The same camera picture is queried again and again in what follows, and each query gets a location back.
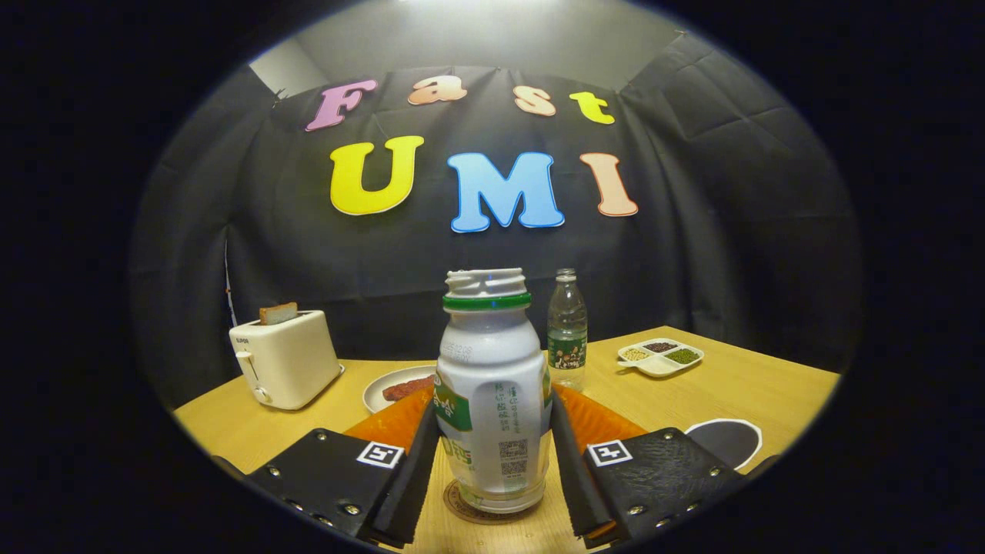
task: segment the white divided tray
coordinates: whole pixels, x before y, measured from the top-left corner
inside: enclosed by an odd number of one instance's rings
[[[672,344],[674,345],[674,347],[669,348],[663,352],[653,352],[652,350],[646,348],[647,344],[654,344],[659,342]],[[680,352],[685,349],[691,350],[694,354],[697,354],[697,359],[695,359],[694,361],[688,364],[680,364],[667,357],[668,354]],[[630,351],[642,352],[646,354],[646,356],[638,360],[633,360],[634,356],[630,353]],[[685,344],[683,342],[674,339],[651,338],[621,348],[619,351],[619,357],[625,360],[626,362],[633,364],[640,371],[644,372],[647,375],[651,375],[654,377],[663,377],[663,376],[668,376],[675,372],[679,372],[680,370],[686,370],[687,368],[693,366],[694,364],[697,364],[698,362],[704,359],[704,352],[698,350],[697,348],[694,348],[693,346],[690,346],[689,344]]]

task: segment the wooden table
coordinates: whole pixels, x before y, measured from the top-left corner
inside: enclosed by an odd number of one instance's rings
[[[704,360],[666,378],[617,365],[620,348],[658,337],[699,348]],[[341,433],[367,417],[362,392],[376,378],[433,360],[341,362],[345,373],[297,412],[259,404],[239,377],[181,406],[174,415],[205,451],[250,473],[315,427]],[[740,470],[745,473],[786,450],[818,414],[837,382],[837,374],[663,326],[590,343],[584,393],[651,431],[663,427],[685,431],[714,418],[749,420],[762,429],[762,449]],[[481,525],[459,519],[445,507],[442,493],[452,475],[444,450],[438,448],[415,542],[403,551],[586,552],[573,535],[558,459],[553,449],[550,452],[544,500],[537,510],[520,521]]]

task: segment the beans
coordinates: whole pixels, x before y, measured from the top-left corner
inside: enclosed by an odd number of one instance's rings
[[[623,357],[630,361],[642,360],[643,358],[649,358],[650,355],[642,350],[636,350],[635,348],[630,348],[623,352]]]
[[[664,354],[664,356],[684,366],[700,358],[696,352],[693,350],[688,350],[687,348],[682,348],[681,350],[671,352],[670,354]]]
[[[650,350],[652,352],[667,352],[671,348],[677,346],[676,344],[671,344],[669,342],[651,342],[650,344],[644,344],[643,348]]]

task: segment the water bottle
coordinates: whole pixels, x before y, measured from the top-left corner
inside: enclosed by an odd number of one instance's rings
[[[511,514],[544,496],[551,377],[523,271],[449,271],[434,408],[462,499]]]
[[[551,380],[581,390],[588,349],[588,310],[573,269],[559,269],[548,306],[548,365]]]

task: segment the yellow letter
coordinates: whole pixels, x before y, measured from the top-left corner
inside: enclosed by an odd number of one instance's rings
[[[609,105],[609,103],[595,98],[595,95],[592,93],[574,93],[568,98],[578,101],[578,107],[581,108],[582,115],[592,121],[602,123],[603,125],[612,125],[616,122],[616,119],[611,115],[602,113],[602,107]]]
[[[558,112],[554,105],[548,102],[551,99],[551,95],[541,89],[516,87],[513,89],[513,94],[516,95],[516,100],[514,100],[516,105],[528,113],[550,117]]]
[[[390,183],[372,192],[362,188],[362,164],[366,154],[372,152],[372,143],[359,142],[335,149],[329,156],[335,162],[330,192],[332,205],[351,216],[376,214],[396,207],[411,193],[414,155],[424,143],[424,137],[414,135],[386,141],[383,146],[393,151]]]
[[[414,91],[407,97],[413,105],[430,104],[439,100],[453,101],[463,98],[468,91],[462,88],[462,80],[454,75],[428,77],[414,85]]]

